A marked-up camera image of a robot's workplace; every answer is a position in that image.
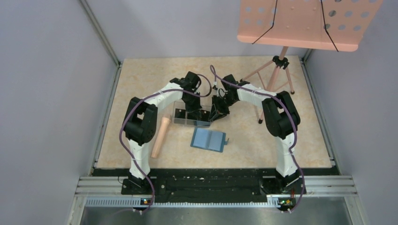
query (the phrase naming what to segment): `beige tiled floor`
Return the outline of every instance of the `beige tiled floor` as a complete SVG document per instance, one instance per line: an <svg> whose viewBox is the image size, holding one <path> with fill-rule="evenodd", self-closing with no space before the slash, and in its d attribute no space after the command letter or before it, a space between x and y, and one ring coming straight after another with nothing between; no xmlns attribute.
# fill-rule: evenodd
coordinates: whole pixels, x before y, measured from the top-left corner
<svg viewBox="0 0 398 225"><path fill-rule="evenodd" d="M297 56L289 56L295 94L292 99L301 116L298 126L296 158L301 167L331 167L325 143L321 134L314 106L308 92L303 71ZM102 144L98 168L129 168L130 156L118 140L119 129L132 97L145 97L164 87L174 77L185 77L188 71L206 75L211 82L213 77L209 65L213 64L217 74L224 77L233 74L239 80L265 62L271 56L255 57L201 57L127 59L123 63L115 99L113 101L104 142ZM274 66L262 71L268 81ZM258 76L248 79L261 87ZM276 87L286 82L284 71L279 74ZM203 81L200 92L208 92L208 84ZM279 91L290 91L286 85ZM211 104L211 97L201 100L203 105ZM171 112L172 105L165 112ZM171 124L165 137L158 159L150 159L152 168L253 168L275 167L276 147L274 137L268 133L265 124L258 124L260 109L245 102L237 102L230 107L231 114L212 123L210 129L223 131L230 139L223 153L190 147L193 127Z"/></svg>

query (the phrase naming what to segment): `black string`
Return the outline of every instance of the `black string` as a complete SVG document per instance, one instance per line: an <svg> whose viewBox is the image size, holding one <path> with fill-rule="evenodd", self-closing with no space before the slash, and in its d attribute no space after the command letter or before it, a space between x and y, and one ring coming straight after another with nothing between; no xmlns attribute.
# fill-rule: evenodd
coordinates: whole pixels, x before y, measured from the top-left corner
<svg viewBox="0 0 398 225"><path fill-rule="evenodd" d="M266 33L268 33L268 31L270 31L273 27L274 27L274 24L275 24L275 15L276 15L276 7L278 6L278 0L276 0L276 3L275 3L275 12L274 12L274 19L272 20L272 26L265 32L265 33L263 33L257 40L255 40L253 43L252 43L252 45L254 44L254 43L256 43L260 38L262 38L262 36L264 36Z"/></svg>
<svg viewBox="0 0 398 225"><path fill-rule="evenodd" d="M123 185L123 183L121 183L121 182L120 182L120 180L119 180L119 177L117 177L117 181L118 181L120 184L122 184L122 185Z"/></svg>
<svg viewBox="0 0 398 225"><path fill-rule="evenodd" d="M221 94L220 94L220 91L221 91L221 90L224 92L224 95L223 95L223 96L221 96ZM220 97L224 97L224 96L225 96L225 93L226 93L226 92L224 91L224 89L222 89L222 88L218 89L218 95L219 95Z"/></svg>
<svg viewBox="0 0 398 225"><path fill-rule="evenodd" d="M329 36L329 39L331 40L333 46L336 48L336 51L338 52L338 49L337 49L335 43L333 42L333 39L332 39L332 37L330 36L330 34L328 32L328 29L326 29L325 13L323 11L323 0L321 0L321 7L322 7L322 16L323 16L323 28L325 29L326 34Z"/></svg>

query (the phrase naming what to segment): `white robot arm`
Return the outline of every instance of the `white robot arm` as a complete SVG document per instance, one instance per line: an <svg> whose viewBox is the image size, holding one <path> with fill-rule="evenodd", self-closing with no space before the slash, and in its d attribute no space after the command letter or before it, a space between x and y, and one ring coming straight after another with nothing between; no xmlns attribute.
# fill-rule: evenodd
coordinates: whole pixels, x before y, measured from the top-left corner
<svg viewBox="0 0 398 225"><path fill-rule="evenodd" d="M132 117L129 119L129 122L126 124L124 131L126 132L126 137L129 140L130 150L136 158L135 160L137 165L144 171L145 174L150 172L148 160L150 151L154 144L153 136L156 131L158 112L162 111L170 103L179 99L182 99L185 102L188 112L195 113L201 108L200 99L198 97L193 97L189 94L182 93L181 91L165 91L169 89L180 89L194 93L200 85L200 81L198 80L200 80L200 78L191 72L189 72L185 78L175 78L171 80L170 83L168 83L159 91L162 94L149 98L142 105L140 105L136 112L134 112ZM235 83L249 90L276 96L288 108L296 127L300 123L299 115L289 93L268 92L261 88L254 87L248 82L238 83L235 81L232 75L226 76L224 80ZM257 107L263 108L267 129L276 140L277 178L282 180L283 186L288 186L297 180L299 177L297 173L297 167L294 164L289 152L289 147L294 141L294 134L291 124L287 119L286 113L279 113L277 108L280 106L269 97L255 94L253 91L237 89L224 83L223 86L226 89L226 94L223 97L217 95L212 97L212 110L210 112L209 121L214 121L225 117L227 114L229 114L229 106L233 105L239 100L249 102ZM126 115L139 100L139 98L133 98L130 101ZM142 113L144 113L144 117L139 119L138 114ZM137 169L133 159L131 159L130 173L133 177L144 179L144 175Z"/></svg>
<svg viewBox="0 0 398 225"><path fill-rule="evenodd" d="M254 87L251 84L245 84L242 87L245 87L250 90L255 90L256 92L266 93L273 96L276 96L276 93L269 92L263 90L261 88ZM262 102L269 98L264 95L255 94L253 92L249 92L244 89L238 89L237 95L240 101L249 102L253 105L262 108ZM294 134L291 133L287 135L284 139L276 136L276 152L277 152L277 164L276 164L276 171L282 175L282 177L290 176L297 171L297 166L294 164L293 159L291 158L289 147L293 144L294 141Z"/></svg>

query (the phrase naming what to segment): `clear plastic box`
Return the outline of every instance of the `clear plastic box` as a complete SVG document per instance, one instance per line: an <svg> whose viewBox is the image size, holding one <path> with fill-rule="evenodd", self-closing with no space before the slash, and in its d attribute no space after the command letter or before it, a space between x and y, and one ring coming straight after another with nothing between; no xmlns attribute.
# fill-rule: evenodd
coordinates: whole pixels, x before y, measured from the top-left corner
<svg viewBox="0 0 398 225"><path fill-rule="evenodd" d="M187 113L184 102L175 101L173 105L172 121L175 124L206 128L211 124L211 122L208 121L210 110L210 106L202 105L202 109L200 111L202 114L202 119L196 120L190 117L189 113Z"/></svg>

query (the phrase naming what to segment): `gray wall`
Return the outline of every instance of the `gray wall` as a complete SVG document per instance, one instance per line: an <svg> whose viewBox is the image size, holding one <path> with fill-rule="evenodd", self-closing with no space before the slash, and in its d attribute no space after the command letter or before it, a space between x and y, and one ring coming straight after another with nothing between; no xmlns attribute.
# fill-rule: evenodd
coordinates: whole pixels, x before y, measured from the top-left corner
<svg viewBox="0 0 398 225"><path fill-rule="evenodd" d="M308 63L340 168L371 224L398 221L397 8L384 1L356 52L316 50Z"/></svg>
<svg viewBox="0 0 398 225"><path fill-rule="evenodd" d="M0 224L65 224L115 66L77 0L0 3Z"/></svg>
<svg viewBox="0 0 398 225"><path fill-rule="evenodd" d="M240 0L88 2L120 59L276 55L282 49L237 40Z"/></svg>

